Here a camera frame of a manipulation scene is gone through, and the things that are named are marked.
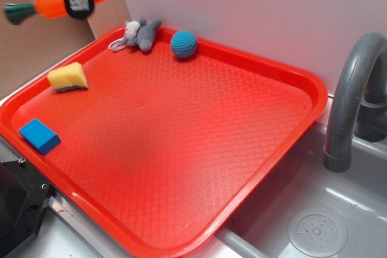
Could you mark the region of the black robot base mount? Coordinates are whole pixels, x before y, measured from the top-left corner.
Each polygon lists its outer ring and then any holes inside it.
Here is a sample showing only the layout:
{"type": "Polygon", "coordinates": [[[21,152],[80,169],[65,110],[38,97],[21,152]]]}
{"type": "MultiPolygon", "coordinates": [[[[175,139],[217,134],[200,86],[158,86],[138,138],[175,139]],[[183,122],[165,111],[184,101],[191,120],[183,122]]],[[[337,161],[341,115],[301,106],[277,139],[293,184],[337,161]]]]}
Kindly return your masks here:
{"type": "Polygon", "coordinates": [[[37,238],[52,191],[31,163],[1,163],[1,257],[14,256],[37,238]]]}

